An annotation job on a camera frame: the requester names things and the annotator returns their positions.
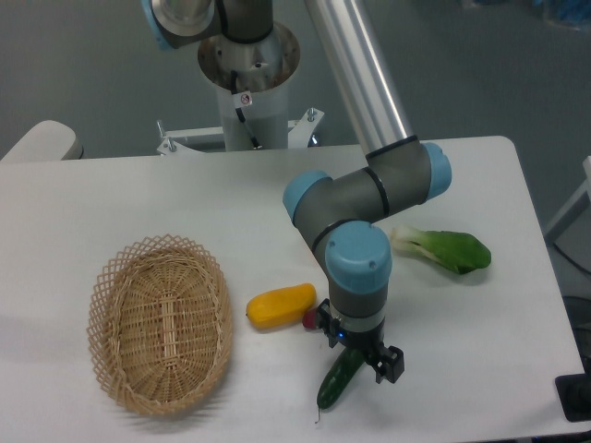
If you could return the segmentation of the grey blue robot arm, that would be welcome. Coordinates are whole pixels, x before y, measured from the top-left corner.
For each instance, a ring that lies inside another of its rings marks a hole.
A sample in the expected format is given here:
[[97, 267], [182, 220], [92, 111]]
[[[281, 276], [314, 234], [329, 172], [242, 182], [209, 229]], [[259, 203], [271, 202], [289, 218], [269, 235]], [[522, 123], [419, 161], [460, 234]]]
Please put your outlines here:
[[[274, 19], [272, 2], [146, 1], [142, 8], [163, 48], [199, 47], [227, 150], [309, 143], [311, 116], [288, 124], [286, 87], [300, 48]], [[392, 254], [376, 222], [445, 192], [451, 166], [408, 124], [363, 4], [309, 1], [307, 10], [367, 165], [337, 179], [321, 171], [300, 174], [284, 190], [283, 204], [328, 279], [317, 325], [330, 344], [360, 351], [377, 380], [394, 382], [404, 372], [404, 355], [383, 342]]]

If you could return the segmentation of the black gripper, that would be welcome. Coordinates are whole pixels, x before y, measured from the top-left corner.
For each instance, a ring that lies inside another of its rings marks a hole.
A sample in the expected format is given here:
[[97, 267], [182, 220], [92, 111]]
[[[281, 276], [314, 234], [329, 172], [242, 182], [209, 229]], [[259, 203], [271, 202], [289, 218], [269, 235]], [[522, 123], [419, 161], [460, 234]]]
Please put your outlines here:
[[395, 346], [383, 344], [385, 318], [381, 312], [377, 317], [352, 318], [332, 314], [331, 303], [323, 300], [317, 309], [317, 324], [327, 337], [329, 346], [337, 343], [350, 349], [350, 366], [360, 369], [372, 366], [376, 382], [386, 380], [394, 384], [404, 372], [404, 352]]

